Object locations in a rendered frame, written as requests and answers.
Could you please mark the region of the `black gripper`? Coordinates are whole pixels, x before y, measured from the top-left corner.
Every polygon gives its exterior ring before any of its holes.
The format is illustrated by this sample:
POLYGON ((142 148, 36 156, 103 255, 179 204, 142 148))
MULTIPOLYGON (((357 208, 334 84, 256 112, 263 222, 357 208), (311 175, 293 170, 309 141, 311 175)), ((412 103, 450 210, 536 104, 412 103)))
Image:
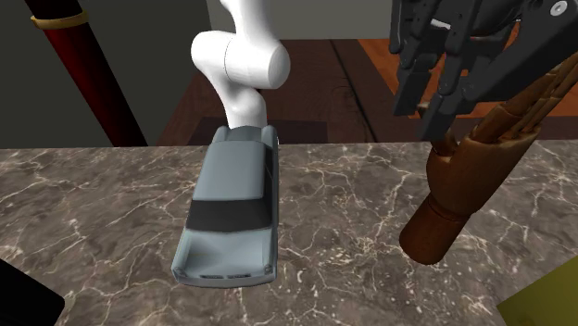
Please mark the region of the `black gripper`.
POLYGON ((395 116, 414 114, 430 70, 446 50, 422 140, 441 139, 457 115, 479 102, 509 100, 578 51, 578 0, 470 1, 393 0, 389 51, 399 55, 395 116), (447 28, 434 26, 432 19, 447 28))

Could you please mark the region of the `brown wooden mannequin hand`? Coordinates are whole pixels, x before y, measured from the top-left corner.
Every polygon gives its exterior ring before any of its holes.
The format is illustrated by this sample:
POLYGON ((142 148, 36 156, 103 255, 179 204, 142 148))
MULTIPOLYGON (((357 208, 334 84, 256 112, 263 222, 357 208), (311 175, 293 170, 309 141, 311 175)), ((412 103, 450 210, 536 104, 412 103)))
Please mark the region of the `brown wooden mannequin hand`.
POLYGON ((399 235, 411 259, 432 265, 444 257, 534 142, 542 120, 577 82, 578 51, 496 105, 460 142, 452 132, 432 142, 426 164, 430 193, 399 235))

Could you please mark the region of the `yellow box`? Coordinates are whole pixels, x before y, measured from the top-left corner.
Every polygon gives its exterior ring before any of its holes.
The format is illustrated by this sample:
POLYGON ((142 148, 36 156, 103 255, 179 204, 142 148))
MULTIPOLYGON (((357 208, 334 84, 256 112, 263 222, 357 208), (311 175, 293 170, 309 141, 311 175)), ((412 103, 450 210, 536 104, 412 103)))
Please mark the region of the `yellow box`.
POLYGON ((497 309, 507 326, 578 326, 578 270, 560 266, 497 309))

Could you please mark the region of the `grey toy car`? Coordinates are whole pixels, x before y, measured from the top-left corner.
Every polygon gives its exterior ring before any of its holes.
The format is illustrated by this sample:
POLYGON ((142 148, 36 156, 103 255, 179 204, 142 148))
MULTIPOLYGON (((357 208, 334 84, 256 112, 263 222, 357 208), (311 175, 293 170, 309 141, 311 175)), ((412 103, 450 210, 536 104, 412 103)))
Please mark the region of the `grey toy car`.
POLYGON ((270 125, 216 130, 171 264, 177 282, 237 288, 276 279, 278 145, 270 125))

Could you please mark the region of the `dark red pole gold band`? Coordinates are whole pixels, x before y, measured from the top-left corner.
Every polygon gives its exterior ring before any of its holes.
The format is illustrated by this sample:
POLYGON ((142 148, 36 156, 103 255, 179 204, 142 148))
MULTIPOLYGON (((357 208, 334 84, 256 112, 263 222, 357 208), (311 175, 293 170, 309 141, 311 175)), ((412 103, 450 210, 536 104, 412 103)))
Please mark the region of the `dark red pole gold band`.
POLYGON ((44 32, 109 141, 116 147, 146 146, 79 0, 24 2, 31 22, 44 32))

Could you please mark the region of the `black object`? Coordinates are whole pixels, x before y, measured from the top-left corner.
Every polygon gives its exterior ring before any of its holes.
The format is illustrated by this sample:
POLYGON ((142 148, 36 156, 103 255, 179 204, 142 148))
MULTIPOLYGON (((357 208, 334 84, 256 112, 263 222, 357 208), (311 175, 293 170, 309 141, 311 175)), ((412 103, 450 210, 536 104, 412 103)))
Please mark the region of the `black object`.
POLYGON ((0 258, 0 326, 54 326, 65 299, 0 258))

